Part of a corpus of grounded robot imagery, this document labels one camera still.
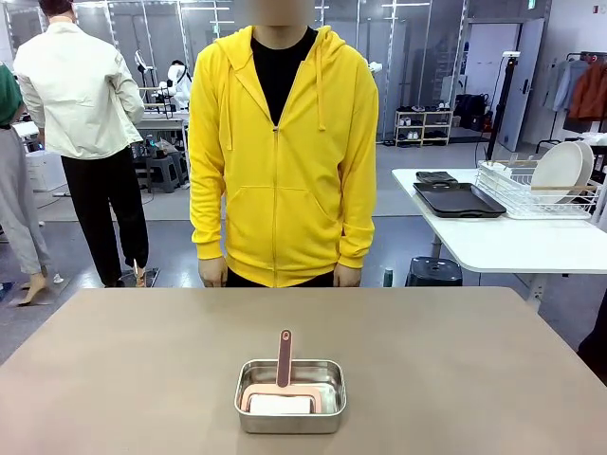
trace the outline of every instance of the brush handle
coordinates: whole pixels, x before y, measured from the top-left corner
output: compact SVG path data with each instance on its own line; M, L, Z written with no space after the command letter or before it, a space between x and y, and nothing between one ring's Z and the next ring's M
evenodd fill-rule
M281 388L288 387L291 383L291 340L291 331L283 330L278 347L278 370L276 372L276 385Z

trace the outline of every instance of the shoe rack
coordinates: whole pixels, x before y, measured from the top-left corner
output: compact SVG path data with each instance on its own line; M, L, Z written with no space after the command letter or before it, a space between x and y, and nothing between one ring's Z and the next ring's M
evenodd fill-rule
M410 145L435 145L437 142L449 143L451 137L451 124L453 111L428 111L428 112L398 112L395 115L395 143ZM431 131L442 131L447 137L428 137Z

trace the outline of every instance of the plastic stool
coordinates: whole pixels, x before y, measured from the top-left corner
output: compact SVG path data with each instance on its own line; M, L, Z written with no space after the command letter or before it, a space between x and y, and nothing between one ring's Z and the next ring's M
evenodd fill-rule
M160 188L164 192L175 192L179 186L179 177L177 169L172 158L148 158L146 161L148 173L151 175L150 183L154 188ZM155 181L152 170L160 171L161 180Z
M462 269L458 263L440 258L413 258L406 287L463 286Z
M173 164L175 164L179 185L185 185L186 180L188 180L188 164L183 158L183 152L169 152L167 155L173 160Z

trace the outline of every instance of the gray pants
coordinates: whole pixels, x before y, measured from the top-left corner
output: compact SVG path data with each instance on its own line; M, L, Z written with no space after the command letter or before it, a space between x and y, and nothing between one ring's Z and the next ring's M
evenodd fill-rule
M29 184L26 153L14 129L0 129L0 225L21 271L28 275L50 265Z

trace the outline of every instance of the black hair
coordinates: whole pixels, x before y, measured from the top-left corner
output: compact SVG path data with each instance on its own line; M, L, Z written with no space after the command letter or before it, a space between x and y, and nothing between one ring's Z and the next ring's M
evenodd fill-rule
M48 17L72 11L72 0L39 0L38 3L42 12Z

